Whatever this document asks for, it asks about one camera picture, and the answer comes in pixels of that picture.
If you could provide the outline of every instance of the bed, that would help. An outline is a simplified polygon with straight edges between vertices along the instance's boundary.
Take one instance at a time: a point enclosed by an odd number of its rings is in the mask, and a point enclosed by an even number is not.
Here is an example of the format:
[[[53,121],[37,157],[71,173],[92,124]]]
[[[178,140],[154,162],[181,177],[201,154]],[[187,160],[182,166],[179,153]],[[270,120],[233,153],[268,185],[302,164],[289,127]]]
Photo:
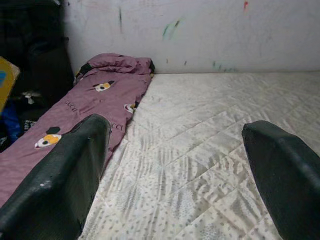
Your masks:
[[[319,92],[320,72],[155,75],[79,239],[281,239],[241,132],[267,120],[319,155]]]

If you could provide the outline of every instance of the purple blanket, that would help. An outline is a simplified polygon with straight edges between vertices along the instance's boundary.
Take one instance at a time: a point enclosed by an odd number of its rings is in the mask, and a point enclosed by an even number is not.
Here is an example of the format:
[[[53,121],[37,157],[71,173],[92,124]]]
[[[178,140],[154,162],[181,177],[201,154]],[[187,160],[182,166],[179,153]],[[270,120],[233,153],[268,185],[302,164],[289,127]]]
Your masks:
[[[150,58],[113,53],[89,60],[77,75],[79,83],[0,155],[0,206],[61,136],[91,114],[111,124],[107,163],[150,84],[151,67]]]

